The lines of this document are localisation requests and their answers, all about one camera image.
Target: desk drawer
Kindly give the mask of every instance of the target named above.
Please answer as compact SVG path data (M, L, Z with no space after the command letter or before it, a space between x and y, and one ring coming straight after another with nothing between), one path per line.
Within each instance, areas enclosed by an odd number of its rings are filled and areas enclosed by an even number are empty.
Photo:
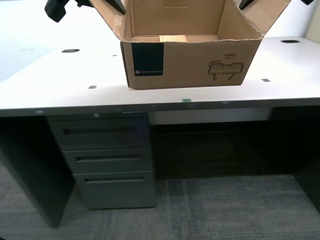
M150 148L63 151L74 174L152 171Z
M147 147L147 118L51 121L52 132L62 150L95 150Z
M153 171L73 176L90 209L150 208L156 205Z

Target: drawer handle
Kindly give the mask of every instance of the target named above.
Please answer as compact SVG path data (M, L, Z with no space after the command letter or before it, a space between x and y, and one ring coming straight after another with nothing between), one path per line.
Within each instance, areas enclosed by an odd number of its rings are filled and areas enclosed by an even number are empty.
M78 163L86 162L113 162L113 161L139 161L140 155L119 155L119 156L77 156Z
M81 129L63 129L65 135L79 134L114 134L114 133L130 133L136 132L135 127L119 127L119 128L81 128Z
M145 178L139 177L123 177L123 178L95 178L95 179L85 179L86 184L111 184L111 183L132 183L132 182L142 182Z

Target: hand illustration on box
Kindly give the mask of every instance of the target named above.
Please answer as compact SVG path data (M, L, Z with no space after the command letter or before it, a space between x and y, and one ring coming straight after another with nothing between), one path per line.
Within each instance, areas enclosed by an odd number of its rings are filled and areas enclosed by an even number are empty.
M236 74L242 73L244 64L242 62L234 62L232 64L223 64L220 60L212 61L209 63L209 75L213 75L213 80L217 80L219 74L230 74L231 80Z

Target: gray carpet floor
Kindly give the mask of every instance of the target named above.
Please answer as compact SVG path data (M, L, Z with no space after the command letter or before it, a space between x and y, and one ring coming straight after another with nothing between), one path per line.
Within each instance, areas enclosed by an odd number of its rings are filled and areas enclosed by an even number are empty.
M0 165L6 240L320 240L320 214L291 175L160 180L157 208L88 210L75 188L50 229Z

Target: desk surface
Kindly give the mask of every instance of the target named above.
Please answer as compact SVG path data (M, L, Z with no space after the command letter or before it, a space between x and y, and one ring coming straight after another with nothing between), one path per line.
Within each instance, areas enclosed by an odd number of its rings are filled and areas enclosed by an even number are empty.
M264 39L241 86L129 90L120 45L61 50L0 82L0 117L320 105L320 44L301 37Z

